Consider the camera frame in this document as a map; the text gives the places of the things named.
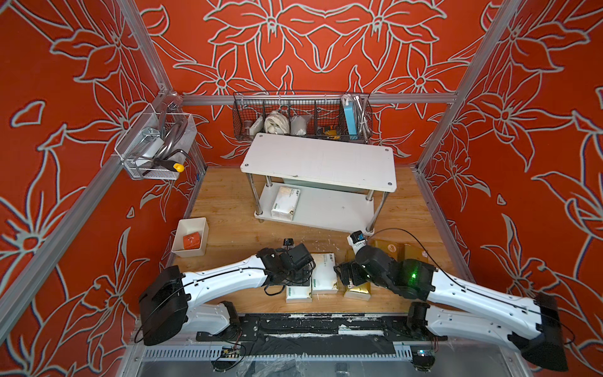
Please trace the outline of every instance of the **orange wall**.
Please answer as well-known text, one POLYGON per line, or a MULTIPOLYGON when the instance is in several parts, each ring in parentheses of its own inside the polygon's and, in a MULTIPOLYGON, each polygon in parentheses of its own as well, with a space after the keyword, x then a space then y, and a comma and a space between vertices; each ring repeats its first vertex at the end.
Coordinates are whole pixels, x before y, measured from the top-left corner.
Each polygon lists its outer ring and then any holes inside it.
MULTIPOLYGON (((113 0, 2 2, 0 35, 3 293, 158 90, 113 0)), ((114 375, 196 180, 189 165, 176 182, 120 173, 0 346, 0 374, 114 375)))
POLYGON ((526 1, 426 171, 477 283, 558 297, 572 376, 603 374, 602 22, 526 1))
MULTIPOLYGON (((499 1, 137 0, 174 88, 454 92, 499 1)), ((374 106, 376 144, 414 163, 444 104, 374 106)), ((237 166, 248 144, 233 140, 228 106, 190 108, 211 165, 237 166)))

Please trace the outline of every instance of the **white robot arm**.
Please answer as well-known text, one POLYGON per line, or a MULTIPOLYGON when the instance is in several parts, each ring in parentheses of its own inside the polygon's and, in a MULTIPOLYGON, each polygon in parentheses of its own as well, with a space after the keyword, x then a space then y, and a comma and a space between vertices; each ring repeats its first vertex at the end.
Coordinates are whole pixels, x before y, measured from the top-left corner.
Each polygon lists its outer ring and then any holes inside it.
MULTIPOLYGON (((485 341, 518 350, 537 366, 567 370, 554 297, 504 294, 414 259, 397 262, 383 250, 366 245, 361 232, 351 234, 348 241, 356 257, 335 267, 341 282, 348 286, 372 282, 406 299, 421 300, 411 304, 406 323, 417 338, 436 335, 485 341)), ((313 263, 300 244, 288 250, 262 249, 213 270, 181 274, 178 266, 169 267, 140 296, 144 342, 158 344, 180 331, 219 334, 238 321, 238 315, 230 303, 204 303, 246 288, 300 285, 309 280, 313 263)))

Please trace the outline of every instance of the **white shelf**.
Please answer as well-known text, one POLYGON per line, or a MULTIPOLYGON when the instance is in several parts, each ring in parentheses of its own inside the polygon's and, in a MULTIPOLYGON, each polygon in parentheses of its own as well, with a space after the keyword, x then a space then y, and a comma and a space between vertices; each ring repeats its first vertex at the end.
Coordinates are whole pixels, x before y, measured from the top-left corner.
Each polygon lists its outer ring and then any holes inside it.
POLYGON ((260 133, 241 164, 243 173, 394 192, 389 147, 260 133))
POLYGON ((272 187, 264 186, 260 198, 263 213, 260 216, 256 214, 256 218, 352 233, 365 231, 373 218, 373 203, 374 200, 367 201, 362 194, 273 183, 272 187), (281 186, 301 190, 293 221, 273 218, 270 214, 281 186))

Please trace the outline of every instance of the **black cable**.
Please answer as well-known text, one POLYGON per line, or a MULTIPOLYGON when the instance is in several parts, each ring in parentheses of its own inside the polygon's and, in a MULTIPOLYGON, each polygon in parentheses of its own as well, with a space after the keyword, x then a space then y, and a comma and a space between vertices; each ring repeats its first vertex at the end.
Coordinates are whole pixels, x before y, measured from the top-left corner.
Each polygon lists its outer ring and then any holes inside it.
POLYGON ((236 336, 236 334, 238 334, 239 330, 241 330, 240 327, 236 327, 236 326, 228 326, 223 332, 226 332, 228 330, 234 330, 234 334, 232 334, 231 336, 227 337, 226 335, 224 335, 224 337, 226 338, 226 340, 233 340, 234 337, 236 336))
POLYGON ((264 285, 264 293, 267 294, 268 296, 276 296, 278 294, 283 293, 283 291, 285 290, 286 286, 283 286, 280 291, 278 291, 277 293, 268 293, 267 289, 268 287, 270 287, 270 285, 264 285))
MULTIPOLYGON (((175 295, 176 293, 178 293, 180 290, 183 290, 185 287, 189 286, 190 284, 193 284, 194 282, 190 282, 190 283, 186 283, 184 284, 182 287, 178 288, 177 290, 173 291, 168 297, 165 298, 165 300, 161 301, 161 303, 157 306, 155 306, 155 308, 149 313, 148 317, 147 317, 147 321, 149 320, 149 318, 151 318, 151 316, 157 311, 157 309, 159 309, 164 303, 166 303, 173 295, 175 295)), ((136 334, 134 334, 134 343, 140 343, 144 338, 144 334, 142 336, 142 338, 140 338, 139 340, 136 340, 136 338, 138 337, 138 334, 140 333, 140 330, 142 330, 142 328, 145 326, 145 323, 147 321, 144 321, 143 323, 140 324, 140 327, 138 328, 138 330, 136 331, 136 334)))
MULTIPOLYGON (((197 280, 193 280, 193 281, 192 281, 192 282, 190 282, 190 283, 186 283, 186 284, 184 284, 182 287, 180 287, 180 288, 178 288, 177 290, 175 290, 174 292, 172 292, 172 293, 171 293, 171 294, 170 294, 168 297, 166 297, 166 298, 165 298, 163 301, 161 301, 161 303, 160 303, 159 305, 157 305, 157 306, 156 306, 156 307, 155 307, 155 308, 154 308, 154 309, 153 309, 153 310, 152 310, 152 311, 149 313, 149 315, 148 315, 148 317, 147 317, 147 321, 149 320, 149 318, 151 318, 151 316, 152 316, 152 315, 153 315, 153 314, 154 314, 154 313, 155 313, 155 312, 156 312, 156 311, 157 311, 157 310, 158 310, 158 309, 159 309, 159 308, 160 308, 160 307, 161 307, 161 306, 162 306, 164 303, 166 303, 166 302, 167 302, 167 301, 168 301, 168 300, 169 300, 169 299, 170 299, 170 298, 171 298, 173 295, 175 295, 176 293, 178 293, 180 290, 183 290, 185 287, 187 287, 187 286, 189 286, 189 285, 191 285, 191 284, 197 284, 197 283, 202 282, 202 281, 207 280, 207 279, 211 279, 212 277, 217 277, 217 276, 220 276, 220 275, 230 274, 230 273, 234 273, 234 272, 237 272, 237 271, 242 271, 242 270, 262 270, 262 271, 264 271, 264 273, 266 273, 266 275, 267 275, 269 278, 272 278, 272 275, 273 275, 272 271, 267 270, 267 269, 265 269, 265 268, 260 268, 260 267, 244 267, 244 268, 238 268, 238 269, 236 269, 236 270, 224 271, 224 272, 220 272, 220 273, 213 274, 213 275, 209 275, 209 276, 203 276, 203 275, 202 275, 202 274, 200 274, 200 273, 195 273, 195 274, 197 274, 197 275, 199 275, 199 276, 202 276, 202 278, 201 278, 201 279, 197 279, 197 280)), ((311 276, 312 276, 312 273, 310 273, 310 276, 309 276, 309 277, 308 277, 308 278, 307 278, 307 279, 306 279, 304 282, 307 282, 311 276)), ((285 286, 283 285, 283 287, 281 288, 281 290, 280 290, 278 293, 268 293, 268 292, 266 292, 266 289, 267 289, 268 287, 269 287, 268 285, 264 286, 264 292, 265 292, 265 293, 266 293, 268 296, 276 296, 276 295, 278 295, 278 294, 283 293, 283 291, 285 290, 285 286)), ((141 323, 141 324, 140 324, 140 327, 138 328, 138 330, 137 330, 137 331, 136 331, 136 333, 134 334, 134 343, 140 343, 140 342, 141 342, 141 341, 142 341, 142 340, 145 338, 145 337, 144 337, 144 335, 143 335, 143 336, 142 336, 142 338, 140 338, 139 340, 136 340, 136 338, 138 337, 138 334, 140 334, 140 332, 141 332, 142 328, 144 327, 144 325, 145 325, 145 323, 146 323, 147 321, 144 321, 143 323, 141 323)))
MULTIPOLYGON (((220 339, 221 339, 222 341, 225 341, 226 343, 234 344, 235 346, 237 345, 237 343, 233 343, 233 342, 231 342, 231 341, 228 341, 228 340, 225 340, 225 339, 222 339, 222 338, 220 338, 220 339)), ((221 358, 223 358, 223 357, 218 357, 216 360, 213 360, 213 361, 211 362, 211 363, 212 363, 213 370, 214 370, 215 372, 226 372, 227 370, 230 370, 230 369, 232 369, 232 368, 236 367, 237 365, 239 365, 239 363, 240 363, 241 361, 243 361, 243 359, 245 358, 245 356, 247 356, 247 355, 248 355, 248 353, 247 353, 247 347, 245 347, 245 346, 243 345, 243 343, 239 343, 239 346, 241 346, 241 348, 243 348, 243 349, 245 350, 245 354, 243 354, 242 356, 240 356, 240 357, 239 357, 239 359, 238 359, 238 360, 237 360, 237 361, 236 361, 234 364, 232 364, 230 367, 225 368, 225 369, 217 369, 217 368, 215 367, 215 363, 216 363, 216 361, 218 361, 218 360, 220 360, 221 358)))
POLYGON ((459 283, 458 283, 458 282, 457 282, 455 279, 452 279, 452 278, 451 278, 451 276, 450 276, 450 275, 448 275, 448 274, 446 273, 446 271, 444 271, 444 270, 443 270, 443 269, 440 267, 440 265, 438 264, 438 262, 436 262, 436 261, 435 261, 435 260, 432 258, 431 254, 429 254, 429 252, 427 251, 427 249, 425 248, 425 246, 423 246, 423 244, 421 243, 421 241, 419 241, 419 240, 417 239, 417 237, 415 237, 415 236, 414 236, 414 234, 412 234, 411 232, 409 232, 409 231, 408 231, 408 230, 406 230, 406 229, 402 229, 402 228, 385 228, 385 229, 381 229, 381 230, 379 230, 379 231, 375 232, 375 233, 374 233, 374 234, 373 234, 371 237, 369 237, 369 238, 367 239, 367 244, 368 244, 368 242, 369 242, 369 241, 370 241, 370 240, 371 240, 373 237, 375 237, 377 234, 379 234, 379 233, 381 233, 381 232, 384 232, 384 231, 386 231, 386 230, 401 230, 402 232, 406 232, 406 233, 408 233, 408 234, 409 234, 411 237, 413 237, 413 238, 415 239, 415 241, 417 241, 417 242, 418 242, 418 244, 419 244, 419 245, 421 245, 421 248, 423 249, 423 251, 425 251, 425 253, 426 253, 426 254, 427 254, 427 256, 429 257, 429 259, 431 259, 431 261, 432 261, 432 262, 435 264, 435 266, 436 266, 437 268, 439 268, 439 269, 440 269, 440 271, 442 271, 442 272, 444 273, 444 275, 446 275, 446 277, 447 277, 448 279, 450 279, 450 281, 452 281, 454 284, 458 285, 458 286, 459 286, 459 287, 461 287, 462 289, 467 290, 467 291, 469 291, 469 292, 471 292, 471 293, 479 294, 480 296, 482 296, 482 297, 486 297, 486 298, 488 298, 488 299, 490 299, 490 300, 494 300, 494 301, 502 302, 502 303, 504 303, 504 304, 510 305, 510 306, 512 306, 512 307, 514 307, 514 308, 517 308, 517 309, 522 309, 522 310, 525 310, 525 311, 529 311, 530 313, 534 313, 534 314, 540 314, 540 315, 543 315, 543 316, 545 316, 545 317, 547 317, 547 318, 552 319, 553 321, 556 321, 557 323, 559 323, 559 325, 562 325, 563 327, 565 327, 565 328, 566 328, 566 329, 567 329, 567 330, 568 330, 568 331, 569 331, 569 332, 572 334, 572 339, 571 339, 570 341, 568 341, 568 342, 563 343, 563 345, 564 345, 564 346, 565 346, 565 345, 567 345, 567 344, 570 344, 570 343, 574 343, 574 341, 576 340, 576 334, 575 334, 575 333, 572 331, 572 329, 571 329, 571 328, 569 328, 569 327, 567 327, 567 326, 566 326, 566 325, 565 325, 563 322, 561 322, 559 319, 557 319, 557 318, 555 318, 555 317, 551 317, 550 315, 547 315, 547 314, 544 314, 544 313, 539 313, 539 312, 537 312, 537 311, 530 310, 530 309, 528 309, 528 308, 526 308, 526 307, 524 307, 524 306, 515 305, 515 304, 513 304, 513 303, 506 302, 506 301, 501 300, 501 299, 497 299, 496 297, 491 297, 491 296, 488 296, 487 294, 483 294, 483 293, 480 293, 480 292, 476 292, 476 291, 474 291, 474 290, 471 290, 471 289, 469 289, 469 288, 467 288, 467 287, 465 287, 465 286, 463 286, 463 285, 459 284, 459 283))
MULTIPOLYGON (((160 307, 161 307, 161 306, 162 306, 164 303, 166 303, 166 302, 167 302, 167 301, 168 301, 168 300, 169 300, 169 299, 170 299, 170 298, 171 298, 173 295, 175 295, 176 293, 178 293, 180 290, 183 290, 185 287, 187 287, 187 286, 189 286, 189 285, 191 285, 191 284, 195 284, 195 283, 202 282, 202 281, 204 281, 204 280, 206 280, 206 279, 210 279, 210 278, 212 278, 212 277, 216 277, 216 276, 220 276, 220 275, 224 275, 224 274, 229 274, 229 273, 237 272, 237 271, 240 271, 240 270, 263 270, 264 272, 267 272, 269 276, 272 274, 272 272, 271 272, 271 271, 266 270, 265 268, 260 268, 260 267, 245 267, 245 268, 239 268, 239 269, 237 269, 237 270, 224 271, 224 272, 220 272, 220 273, 213 274, 213 275, 210 275, 210 276, 204 276, 202 279, 193 280, 193 281, 192 281, 192 282, 190 282, 190 283, 186 283, 186 284, 184 284, 182 287, 178 288, 177 290, 175 290, 174 292, 172 292, 172 293, 171 293, 171 294, 170 294, 168 297, 166 297, 166 298, 165 298, 165 300, 161 301, 161 303, 160 303, 159 305, 157 305, 157 306, 156 306, 156 307, 155 307, 155 308, 154 308, 154 309, 153 309, 153 310, 152 310, 152 311, 149 313, 149 315, 148 315, 148 317, 147 317, 147 321, 149 320, 149 318, 151 318, 151 316, 152 316, 152 315, 153 315, 153 314, 154 314, 154 313, 155 313, 155 312, 156 312, 156 311, 157 311, 157 310, 158 310, 158 309, 159 309, 159 308, 160 308, 160 307)), ((143 323, 141 323, 141 324, 140 324, 140 327, 138 328, 138 330, 136 331, 136 333, 135 333, 135 335, 134 335, 134 343, 140 343, 140 342, 141 342, 141 341, 142 341, 142 340, 145 338, 145 337, 144 337, 144 335, 143 335, 143 336, 142 336, 142 338, 140 338, 139 340, 136 340, 136 338, 138 337, 138 334, 140 334, 140 332, 141 332, 142 328, 144 327, 144 325, 145 325, 145 323, 146 323, 147 321, 144 321, 143 323)))
POLYGON ((304 284, 304 283, 306 283, 307 281, 309 281, 310 279, 312 279, 312 272, 314 272, 314 269, 316 268, 316 262, 314 260, 312 260, 311 266, 312 267, 310 268, 308 277, 304 281, 302 281, 302 282, 294 282, 294 281, 291 281, 289 279, 284 279, 285 282, 291 283, 291 284, 304 284))

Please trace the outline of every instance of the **wire basket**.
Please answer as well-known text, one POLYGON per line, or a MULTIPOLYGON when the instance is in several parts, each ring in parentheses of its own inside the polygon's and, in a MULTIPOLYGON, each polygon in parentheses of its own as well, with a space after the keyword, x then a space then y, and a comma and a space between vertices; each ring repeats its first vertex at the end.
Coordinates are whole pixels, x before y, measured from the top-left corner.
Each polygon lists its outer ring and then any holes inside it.
POLYGON ((348 131, 341 96, 345 93, 320 93, 296 91, 295 95, 270 94, 268 92, 239 92, 235 93, 233 105, 233 128, 235 138, 239 141, 251 141, 254 136, 248 134, 248 129, 258 117, 266 119, 273 110, 287 117, 289 124, 295 115, 309 115, 312 118, 307 123, 306 134, 301 138, 327 139, 337 141, 352 141, 368 143, 373 135, 373 110, 368 103, 368 95, 364 93, 349 93, 359 95, 366 101, 364 132, 360 128, 360 119, 356 119, 356 134, 348 131), (326 132, 335 130, 336 135, 326 132))
MULTIPOLYGON (((140 160, 147 146, 160 138, 161 125, 159 124, 159 115, 153 106, 148 104, 147 108, 139 115, 140 118, 145 117, 142 120, 144 122, 143 127, 133 135, 128 134, 131 130, 128 129, 115 144, 115 152, 122 160, 125 170, 132 179, 175 180, 180 175, 178 172, 168 170, 162 166, 156 166, 152 161, 142 163, 140 160)), ((172 150, 181 149, 188 153, 197 135, 197 128, 192 115, 190 113, 168 113, 165 118, 165 129, 169 130, 174 126, 178 117, 185 117, 188 123, 186 124, 186 130, 175 143, 172 150)), ((178 152, 170 160, 183 164, 186 158, 186 155, 178 152)))

